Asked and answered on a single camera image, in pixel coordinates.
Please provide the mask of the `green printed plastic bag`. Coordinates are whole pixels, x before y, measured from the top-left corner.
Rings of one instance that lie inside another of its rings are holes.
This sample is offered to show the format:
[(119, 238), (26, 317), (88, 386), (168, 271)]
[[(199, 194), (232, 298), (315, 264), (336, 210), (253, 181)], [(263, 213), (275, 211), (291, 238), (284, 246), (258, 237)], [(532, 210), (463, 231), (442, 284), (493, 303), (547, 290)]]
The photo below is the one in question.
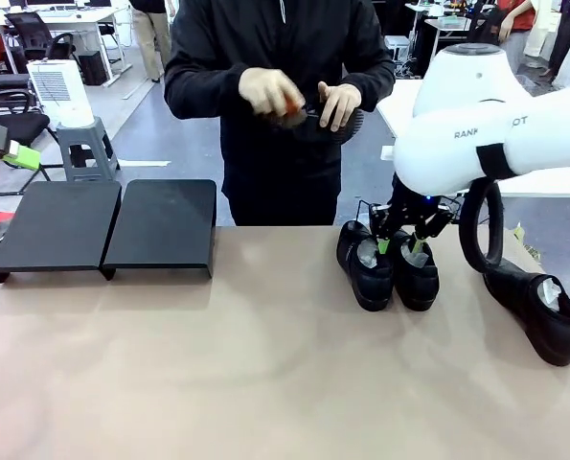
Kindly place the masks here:
[(525, 250), (532, 256), (532, 258), (537, 263), (540, 263), (541, 254), (537, 249), (535, 249), (533, 246), (525, 242), (526, 233), (525, 229), (523, 228), (520, 222), (513, 229), (513, 235), (517, 239), (517, 241), (525, 248)]

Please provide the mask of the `dark denim garment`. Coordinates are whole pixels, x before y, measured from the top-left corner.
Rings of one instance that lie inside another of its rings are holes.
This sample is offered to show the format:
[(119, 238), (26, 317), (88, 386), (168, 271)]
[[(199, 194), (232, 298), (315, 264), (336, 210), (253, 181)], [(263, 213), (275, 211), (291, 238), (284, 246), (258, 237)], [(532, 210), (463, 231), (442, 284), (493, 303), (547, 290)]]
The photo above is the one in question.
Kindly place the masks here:
[(499, 44), (499, 31), (505, 12), (495, 5), (489, 5), (483, 0), (474, 4), (470, 15), (467, 31), (468, 43)]

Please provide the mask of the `white air purifier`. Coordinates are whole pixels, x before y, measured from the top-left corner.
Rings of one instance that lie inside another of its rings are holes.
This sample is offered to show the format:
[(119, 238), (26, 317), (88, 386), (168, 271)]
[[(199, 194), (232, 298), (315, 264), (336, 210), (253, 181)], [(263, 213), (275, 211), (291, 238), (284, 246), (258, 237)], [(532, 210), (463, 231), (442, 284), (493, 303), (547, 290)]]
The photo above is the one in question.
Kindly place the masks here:
[(40, 105), (54, 127), (86, 127), (94, 122), (80, 70), (73, 60), (35, 60), (27, 69)]

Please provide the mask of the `person's right forearm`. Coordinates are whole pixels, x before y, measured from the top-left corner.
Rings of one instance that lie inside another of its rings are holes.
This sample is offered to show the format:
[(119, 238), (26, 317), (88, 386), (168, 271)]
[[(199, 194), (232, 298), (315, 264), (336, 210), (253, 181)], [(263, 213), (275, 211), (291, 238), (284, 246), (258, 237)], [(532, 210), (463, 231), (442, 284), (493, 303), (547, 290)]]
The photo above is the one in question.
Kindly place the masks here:
[(186, 120), (215, 118), (244, 110), (239, 80), (248, 67), (235, 64), (226, 70), (209, 70), (196, 62), (174, 59), (165, 74), (165, 101), (174, 117)]

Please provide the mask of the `black computer tower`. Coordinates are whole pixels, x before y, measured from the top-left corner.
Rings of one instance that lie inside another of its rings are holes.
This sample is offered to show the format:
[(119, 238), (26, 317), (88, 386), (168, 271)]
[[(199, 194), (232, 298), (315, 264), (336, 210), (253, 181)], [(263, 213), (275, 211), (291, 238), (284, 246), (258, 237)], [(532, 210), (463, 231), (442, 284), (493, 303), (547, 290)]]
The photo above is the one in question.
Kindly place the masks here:
[(108, 80), (100, 52), (78, 55), (78, 62), (85, 85), (100, 86)]

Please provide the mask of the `black shoe stand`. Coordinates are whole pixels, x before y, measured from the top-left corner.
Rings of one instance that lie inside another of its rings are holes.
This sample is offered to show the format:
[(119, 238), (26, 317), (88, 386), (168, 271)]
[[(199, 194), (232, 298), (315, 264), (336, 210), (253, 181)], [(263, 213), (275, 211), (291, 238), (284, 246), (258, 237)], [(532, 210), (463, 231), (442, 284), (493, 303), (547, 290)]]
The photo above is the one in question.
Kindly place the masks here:
[(134, 179), (126, 188), (101, 265), (119, 269), (198, 269), (213, 274), (217, 184), (210, 179)]
[(19, 272), (99, 271), (121, 206), (117, 181), (36, 182), (0, 243), (0, 283)]

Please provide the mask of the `white paper shoe stuffing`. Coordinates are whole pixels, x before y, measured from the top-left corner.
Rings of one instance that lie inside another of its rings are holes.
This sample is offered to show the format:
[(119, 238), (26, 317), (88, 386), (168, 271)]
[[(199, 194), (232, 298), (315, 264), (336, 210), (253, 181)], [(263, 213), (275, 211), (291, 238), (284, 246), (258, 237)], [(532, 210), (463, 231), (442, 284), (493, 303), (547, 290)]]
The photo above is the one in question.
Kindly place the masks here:
[(552, 311), (559, 311), (559, 297), (562, 294), (560, 285), (552, 278), (544, 279), (537, 287), (540, 302)]
[(423, 268), (429, 259), (429, 255), (422, 250), (420, 252), (411, 252), (407, 246), (401, 249), (401, 256), (409, 265), (415, 268)]
[(363, 240), (357, 247), (358, 260), (369, 269), (384, 267), (385, 257), (386, 254), (381, 251), (380, 244), (372, 238)]

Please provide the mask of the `person's left hand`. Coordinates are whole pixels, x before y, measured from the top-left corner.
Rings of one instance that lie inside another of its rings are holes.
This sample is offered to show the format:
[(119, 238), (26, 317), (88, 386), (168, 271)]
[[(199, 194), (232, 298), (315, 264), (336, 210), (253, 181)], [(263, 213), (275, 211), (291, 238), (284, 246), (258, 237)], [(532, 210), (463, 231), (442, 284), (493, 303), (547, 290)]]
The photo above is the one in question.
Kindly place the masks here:
[(336, 132), (350, 120), (353, 111), (360, 107), (361, 93), (352, 84), (343, 83), (337, 86), (318, 83), (319, 96), (325, 103), (319, 119), (320, 127)]

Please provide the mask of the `black mesh office chair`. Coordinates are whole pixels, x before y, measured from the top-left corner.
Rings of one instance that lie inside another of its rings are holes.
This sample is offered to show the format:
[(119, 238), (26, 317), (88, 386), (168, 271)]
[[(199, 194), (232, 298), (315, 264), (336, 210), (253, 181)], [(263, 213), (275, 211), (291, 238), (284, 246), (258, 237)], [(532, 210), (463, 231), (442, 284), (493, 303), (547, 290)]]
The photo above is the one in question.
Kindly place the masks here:
[(69, 59), (75, 56), (74, 37), (70, 33), (52, 35), (36, 12), (16, 12), (5, 15), (17, 31), (26, 60)]

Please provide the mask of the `person's left forearm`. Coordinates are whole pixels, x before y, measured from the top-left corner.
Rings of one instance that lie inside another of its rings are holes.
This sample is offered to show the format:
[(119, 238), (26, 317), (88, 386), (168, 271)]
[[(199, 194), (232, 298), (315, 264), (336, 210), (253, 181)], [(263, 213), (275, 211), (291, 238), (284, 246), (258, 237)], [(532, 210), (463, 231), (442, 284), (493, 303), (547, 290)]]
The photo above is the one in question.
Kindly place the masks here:
[(350, 73), (343, 82), (351, 84), (359, 91), (361, 102), (358, 107), (372, 112), (382, 99), (392, 94), (395, 80), (394, 63), (383, 60), (365, 71)]

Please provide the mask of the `white office desk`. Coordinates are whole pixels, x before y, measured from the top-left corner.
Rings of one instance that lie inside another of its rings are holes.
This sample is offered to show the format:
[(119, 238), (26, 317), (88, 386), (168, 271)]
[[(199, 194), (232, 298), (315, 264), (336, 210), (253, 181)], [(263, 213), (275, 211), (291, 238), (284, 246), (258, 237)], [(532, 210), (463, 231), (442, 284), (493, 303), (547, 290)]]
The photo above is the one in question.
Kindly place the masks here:
[[(118, 26), (121, 19), (126, 19), (126, 24), (130, 24), (129, 5), (123, 0), (113, 0), (109, 7), (88, 8), (84, 10), (68, 11), (64, 15), (52, 15), (47, 13), (43, 17), (44, 23), (51, 32), (64, 33), (69, 32), (73, 35), (82, 37), (82, 47), (86, 52), (98, 51), (102, 58), (103, 68), (107, 75), (107, 80), (103, 83), (103, 87), (108, 87), (115, 83), (124, 72), (129, 70), (132, 65), (127, 61), (125, 52), (122, 48), (121, 39), (119, 37)], [(114, 27), (114, 38), (117, 52), (114, 55), (108, 53), (106, 42), (101, 36), (99, 26), (103, 23), (111, 23)], [(17, 68), (11, 55), (9, 43), (5, 39), (6, 19), (0, 15), (0, 37), (8, 58), (11, 60), (11, 69), (17, 73)]]

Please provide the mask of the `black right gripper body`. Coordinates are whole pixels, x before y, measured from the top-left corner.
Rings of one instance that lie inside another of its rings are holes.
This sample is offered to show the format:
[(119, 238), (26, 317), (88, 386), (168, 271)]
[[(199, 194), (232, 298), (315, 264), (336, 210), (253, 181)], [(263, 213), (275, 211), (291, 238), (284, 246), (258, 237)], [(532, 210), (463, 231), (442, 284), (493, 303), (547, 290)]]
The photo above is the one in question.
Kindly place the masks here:
[(396, 173), (393, 175), (392, 186), (392, 196), (387, 205), (395, 228), (404, 225), (416, 226), (422, 218), (427, 219), (434, 215), (439, 207), (448, 207), (441, 204), (442, 198), (439, 195), (423, 195), (411, 191), (400, 181)]

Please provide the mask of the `white desk with black panel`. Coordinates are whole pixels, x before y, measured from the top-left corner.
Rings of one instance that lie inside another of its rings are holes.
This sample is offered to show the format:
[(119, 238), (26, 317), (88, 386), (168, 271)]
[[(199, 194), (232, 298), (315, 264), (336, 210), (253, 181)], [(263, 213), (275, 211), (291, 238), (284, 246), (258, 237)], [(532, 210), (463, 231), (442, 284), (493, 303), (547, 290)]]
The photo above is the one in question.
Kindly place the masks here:
[[(472, 7), (479, 0), (419, 2), (405, 7), (415, 14), (410, 32), (408, 63), (414, 76), (423, 77), (430, 61), (443, 48), (467, 42)], [(483, 0), (495, 5), (494, 0)]]

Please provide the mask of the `person in red shirt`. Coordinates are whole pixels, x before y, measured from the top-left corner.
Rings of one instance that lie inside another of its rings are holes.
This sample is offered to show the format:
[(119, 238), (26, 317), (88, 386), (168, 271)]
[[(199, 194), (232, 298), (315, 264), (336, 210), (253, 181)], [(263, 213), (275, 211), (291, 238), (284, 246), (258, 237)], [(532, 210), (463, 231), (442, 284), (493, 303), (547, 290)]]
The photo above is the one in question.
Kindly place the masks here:
[(515, 72), (524, 58), (524, 50), (536, 21), (532, 0), (496, 0), (504, 13), (499, 26), (498, 42), (505, 51), (511, 70)]

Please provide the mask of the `grey plastic stool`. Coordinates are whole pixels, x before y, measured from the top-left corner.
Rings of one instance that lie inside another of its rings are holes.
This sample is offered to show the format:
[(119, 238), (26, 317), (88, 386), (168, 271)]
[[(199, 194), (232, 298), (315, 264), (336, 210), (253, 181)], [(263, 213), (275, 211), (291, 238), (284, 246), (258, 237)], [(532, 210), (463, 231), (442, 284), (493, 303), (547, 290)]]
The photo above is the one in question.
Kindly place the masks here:
[(68, 182), (115, 179), (120, 165), (100, 117), (88, 126), (59, 124), (57, 140)]

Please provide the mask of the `white computer case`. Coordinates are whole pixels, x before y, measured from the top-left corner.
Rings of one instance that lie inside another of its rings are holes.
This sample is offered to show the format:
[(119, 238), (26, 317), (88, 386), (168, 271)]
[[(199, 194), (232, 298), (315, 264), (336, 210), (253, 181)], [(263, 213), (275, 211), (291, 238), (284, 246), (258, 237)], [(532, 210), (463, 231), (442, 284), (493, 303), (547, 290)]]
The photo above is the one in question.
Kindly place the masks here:
[(385, 46), (391, 52), (395, 63), (404, 63), (408, 60), (409, 38), (404, 35), (386, 35)]

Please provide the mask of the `person in black jacket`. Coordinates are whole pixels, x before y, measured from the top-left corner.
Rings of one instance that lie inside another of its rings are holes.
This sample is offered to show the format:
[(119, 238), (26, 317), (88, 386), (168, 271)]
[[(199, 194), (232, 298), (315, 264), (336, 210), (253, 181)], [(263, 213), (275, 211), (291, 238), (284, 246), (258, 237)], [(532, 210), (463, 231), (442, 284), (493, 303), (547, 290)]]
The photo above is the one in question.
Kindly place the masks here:
[[(171, 60), (209, 70), (278, 69), (305, 98), (318, 83), (392, 58), (371, 0), (181, 0)], [(330, 225), (341, 191), (341, 148), (297, 140), (248, 103), (220, 122), (222, 191), (239, 226)]]

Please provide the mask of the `person's right hand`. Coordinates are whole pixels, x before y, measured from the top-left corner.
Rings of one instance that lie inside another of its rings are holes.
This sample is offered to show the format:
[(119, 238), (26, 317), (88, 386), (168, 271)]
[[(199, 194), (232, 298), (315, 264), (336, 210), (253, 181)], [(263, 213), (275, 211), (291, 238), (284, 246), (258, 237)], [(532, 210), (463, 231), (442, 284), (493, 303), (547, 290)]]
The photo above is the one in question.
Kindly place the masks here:
[(297, 107), (305, 105), (305, 98), (293, 81), (278, 69), (252, 67), (239, 78), (239, 95), (252, 106), (256, 114), (276, 112), (284, 115), (285, 98)]

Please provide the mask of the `black leather shoe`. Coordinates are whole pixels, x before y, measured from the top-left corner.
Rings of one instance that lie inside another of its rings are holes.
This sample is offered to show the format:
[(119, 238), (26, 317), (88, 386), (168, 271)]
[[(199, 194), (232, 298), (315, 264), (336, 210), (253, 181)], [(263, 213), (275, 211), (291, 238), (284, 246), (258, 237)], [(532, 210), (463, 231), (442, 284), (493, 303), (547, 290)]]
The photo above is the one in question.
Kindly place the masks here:
[[(546, 278), (561, 287), (559, 311), (538, 298), (537, 287)], [(539, 357), (555, 366), (570, 364), (570, 297), (556, 276), (528, 272), (504, 259), (483, 280), (490, 295), (516, 318)]]
[(346, 273), (358, 305), (366, 311), (383, 311), (393, 292), (394, 263), (386, 254), (385, 266), (369, 269), (357, 258), (357, 247), (372, 238), (369, 229), (357, 220), (347, 221), (340, 230), (336, 259)]
[(321, 127), (319, 122), (324, 111), (325, 104), (316, 102), (308, 104), (300, 112), (299, 122), (292, 127), (294, 137), (306, 143), (330, 144), (341, 146), (349, 142), (361, 129), (364, 114), (356, 108), (349, 121), (337, 131), (331, 131), (332, 119), (326, 127)]
[(423, 268), (415, 268), (402, 258), (401, 249), (404, 246), (409, 248), (412, 236), (399, 230), (391, 240), (390, 248), (393, 250), (395, 264), (394, 286), (407, 309), (427, 311), (433, 305), (439, 292), (439, 272), (427, 242), (423, 252), (429, 255), (429, 259)]

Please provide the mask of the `red-brown wooden shoe brush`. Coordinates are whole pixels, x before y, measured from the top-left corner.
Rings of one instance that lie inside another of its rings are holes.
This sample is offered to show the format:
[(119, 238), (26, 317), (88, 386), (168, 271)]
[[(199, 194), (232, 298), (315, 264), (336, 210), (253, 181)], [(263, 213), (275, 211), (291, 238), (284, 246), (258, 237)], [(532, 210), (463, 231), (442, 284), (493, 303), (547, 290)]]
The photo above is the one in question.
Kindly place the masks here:
[(260, 114), (259, 117), (271, 126), (281, 129), (294, 129), (306, 121), (308, 114), (303, 106), (297, 107), (289, 97), (286, 97), (285, 107), (284, 115), (270, 112)]

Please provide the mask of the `person in khaki trousers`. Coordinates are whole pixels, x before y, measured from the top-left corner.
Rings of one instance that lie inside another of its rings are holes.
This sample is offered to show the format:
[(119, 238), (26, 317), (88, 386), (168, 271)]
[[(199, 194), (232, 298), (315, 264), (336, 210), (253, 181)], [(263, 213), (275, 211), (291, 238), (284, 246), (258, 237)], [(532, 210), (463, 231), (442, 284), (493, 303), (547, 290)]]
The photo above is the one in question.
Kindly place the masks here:
[(148, 78), (159, 82), (162, 72), (157, 65), (160, 56), (163, 69), (171, 60), (169, 19), (175, 16), (172, 0), (128, 0), (136, 38)]

